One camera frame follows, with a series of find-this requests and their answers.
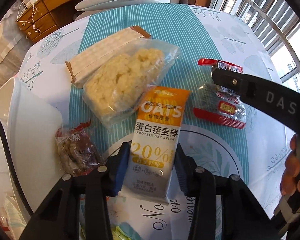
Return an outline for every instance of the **white container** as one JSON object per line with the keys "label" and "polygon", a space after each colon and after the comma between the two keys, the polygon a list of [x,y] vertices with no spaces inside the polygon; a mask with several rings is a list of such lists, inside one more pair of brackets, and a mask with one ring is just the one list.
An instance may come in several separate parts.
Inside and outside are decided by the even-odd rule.
{"label": "white container", "polygon": [[[63,174],[54,137],[62,125],[61,113],[13,77],[0,88],[0,120],[7,128],[7,141],[21,188],[35,212]],[[7,169],[4,153],[0,156],[0,162],[3,160],[5,164],[1,165],[1,169],[4,166]],[[10,179],[6,176],[9,171],[4,171],[4,174],[0,181]],[[4,198],[6,190],[0,190],[1,198]],[[26,209],[16,191],[15,195],[27,220],[29,216],[25,214]]]}

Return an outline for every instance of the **white cable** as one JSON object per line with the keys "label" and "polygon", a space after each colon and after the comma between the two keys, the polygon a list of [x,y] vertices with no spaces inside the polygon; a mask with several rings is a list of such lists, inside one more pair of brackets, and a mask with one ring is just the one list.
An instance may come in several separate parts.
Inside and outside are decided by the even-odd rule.
{"label": "white cable", "polygon": [[[37,12],[37,8],[34,7],[34,4],[35,4],[35,2],[36,2],[37,0],[35,0],[35,2],[33,3],[32,16],[31,16],[32,22],[28,22],[28,21],[20,21],[20,20],[19,20],[19,18],[23,15],[23,13],[29,8],[29,7],[25,4],[25,1],[23,1],[23,2],[20,4],[20,6],[19,6],[17,22],[26,22],[26,23],[33,24],[33,25],[32,25],[32,28],[34,29],[34,31],[35,31],[36,33],[40,33],[41,31],[35,27],[35,22],[34,22],[34,20],[33,20],[33,16],[34,16],[34,14]],[[23,8],[23,10],[22,10],[21,13],[20,13],[20,7],[21,7],[22,4],[24,4],[25,7]]]}

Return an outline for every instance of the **protein oat stick package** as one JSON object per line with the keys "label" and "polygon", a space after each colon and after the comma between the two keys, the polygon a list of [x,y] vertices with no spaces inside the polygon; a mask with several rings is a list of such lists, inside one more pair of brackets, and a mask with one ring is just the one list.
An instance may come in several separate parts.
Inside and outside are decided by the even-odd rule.
{"label": "protein oat stick package", "polygon": [[139,107],[121,196],[167,198],[188,90],[155,87]]}

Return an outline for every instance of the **clear plastic bag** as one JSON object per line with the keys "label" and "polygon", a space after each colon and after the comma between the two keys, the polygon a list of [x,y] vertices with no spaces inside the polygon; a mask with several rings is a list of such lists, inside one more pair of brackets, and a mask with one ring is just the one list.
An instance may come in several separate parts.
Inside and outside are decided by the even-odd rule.
{"label": "clear plastic bag", "polygon": [[83,86],[82,98],[109,130],[130,116],[143,94],[159,85],[180,48],[165,41],[137,39],[120,47]]}
{"label": "clear plastic bag", "polygon": [[[199,65],[210,67],[213,72],[221,68],[242,73],[242,67],[225,61],[200,59]],[[244,104],[233,90],[204,82],[194,95],[194,115],[221,125],[243,129],[246,124],[246,111]]]}
{"label": "clear plastic bag", "polygon": [[6,196],[4,209],[7,213],[8,225],[13,239],[18,240],[27,224],[23,219],[15,197]]}
{"label": "clear plastic bag", "polygon": [[81,123],[74,129],[60,128],[56,142],[61,165],[65,173],[80,176],[103,165],[105,160],[91,141],[90,122]]}

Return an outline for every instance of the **red candy wrapper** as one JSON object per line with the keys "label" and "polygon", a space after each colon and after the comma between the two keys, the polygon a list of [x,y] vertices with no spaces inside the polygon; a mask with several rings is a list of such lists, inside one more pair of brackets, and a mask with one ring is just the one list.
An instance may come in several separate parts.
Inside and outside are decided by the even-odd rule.
{"label": "red candy wrapper", "polygon": [[56,133],[58,154],[65,173],[80,176],[103,165],[105,160],[91,141],[89,122],[80,123],[75,128],[60,128]]}
{"label": "red candy wrapper", "polygon": [[[213,72],[216,68],[242,73],[242,67],[215,59],[199,59],[198,65],[207,66]],[[244,104],[233,90],[204,82],[194,98],[194,115],[221,125],[243,129],[246,122]]]}

